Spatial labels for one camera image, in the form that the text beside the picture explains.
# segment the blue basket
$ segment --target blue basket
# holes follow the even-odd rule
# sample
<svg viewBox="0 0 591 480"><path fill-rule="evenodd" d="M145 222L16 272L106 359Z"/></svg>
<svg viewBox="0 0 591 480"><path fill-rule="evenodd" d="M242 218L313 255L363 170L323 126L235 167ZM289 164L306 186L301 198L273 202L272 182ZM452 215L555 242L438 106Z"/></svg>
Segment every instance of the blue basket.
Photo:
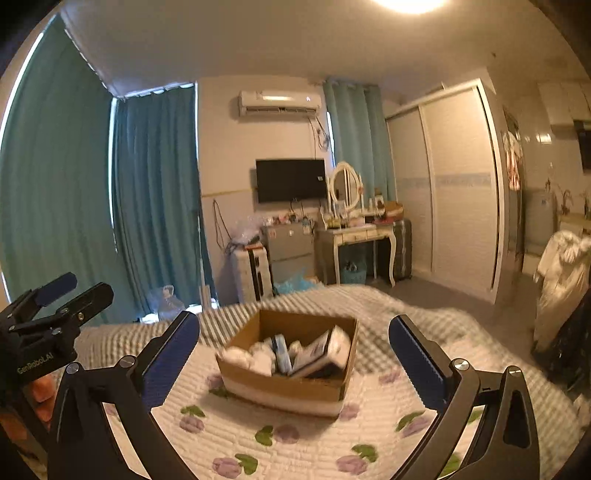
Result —
<svg viewBox="0 0 591 480"><path fill-rule="evenodd" d="M365 285L365 280L368 276L367 268L358 268L357 271L351 272L344 268L340 271L340 282L346 284L362 284Z"/></svg>

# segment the suitcase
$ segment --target suitcase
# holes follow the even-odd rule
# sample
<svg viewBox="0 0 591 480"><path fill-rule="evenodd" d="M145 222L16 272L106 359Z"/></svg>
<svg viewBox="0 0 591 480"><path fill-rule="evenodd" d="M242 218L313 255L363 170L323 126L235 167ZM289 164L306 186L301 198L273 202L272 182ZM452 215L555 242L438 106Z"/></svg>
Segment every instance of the suitcase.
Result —
<svg viewBox="0 0 591 480"><path fill-rule="evenodd" d="M251 303L273 297L271 273L265 248L234 250L232 271L240 303Z"/></svg>
<svg viewBox="0 0 591 480"><path fill-rule="evenodd" d="M410 278L413 272L413 229L409 219L394 222L396 237L396 255L394 257L394 280ZM377 245L378 275L390 281L388 268L390 265L390 240L383 239Z"/></svg>

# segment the cardboard box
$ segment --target cardboard box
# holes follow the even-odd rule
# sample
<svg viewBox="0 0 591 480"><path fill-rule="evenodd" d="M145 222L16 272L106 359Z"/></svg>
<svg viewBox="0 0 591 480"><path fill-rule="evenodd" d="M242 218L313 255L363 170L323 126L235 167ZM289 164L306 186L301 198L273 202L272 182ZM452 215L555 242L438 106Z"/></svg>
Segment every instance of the cardboard box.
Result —
<svg viewBox="0 0 591 480"><path fill-rule="evenodd" d="M248 350L256 342L280 333L285 336L287 345L296 340L302 345L309 345L335 325L351 339L347 367L335 377L325 380L277 375L265 377L218 358L225 387L239 397L267 407L323 417L338 416L355 362L358 328L354 318L260 310L226 347L237 346Z"/></svg>

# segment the wardrobe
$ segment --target wardrobe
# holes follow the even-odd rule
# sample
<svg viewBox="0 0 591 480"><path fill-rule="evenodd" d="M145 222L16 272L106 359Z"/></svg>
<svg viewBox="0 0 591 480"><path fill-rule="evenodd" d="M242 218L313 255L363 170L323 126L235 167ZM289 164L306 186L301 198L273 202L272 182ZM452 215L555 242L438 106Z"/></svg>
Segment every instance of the wardrobe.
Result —
<svg viewBox="0 0 591 480"><path fill-rule="evenodd" d="M511 292L502 105L480 80L387 118L397 200L413 227L413 274L497 303Z"/></svg>

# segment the human hand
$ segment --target human hand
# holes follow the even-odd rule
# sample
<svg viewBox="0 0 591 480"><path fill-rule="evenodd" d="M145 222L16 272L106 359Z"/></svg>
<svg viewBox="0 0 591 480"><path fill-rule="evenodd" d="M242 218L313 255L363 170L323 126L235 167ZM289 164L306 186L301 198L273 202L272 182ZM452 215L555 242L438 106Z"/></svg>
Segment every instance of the human hand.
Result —
<svg viewBox="0 0 591 480"><path fill-rule="evenodd" d="M37 405L34 407L37 417L49 429L53 408L56 405L56 383L52 375L46 375L32 382L28 388ZM0 411L0 425L13 442L25 441L27 428L21 420L9 411Z"/></svg>

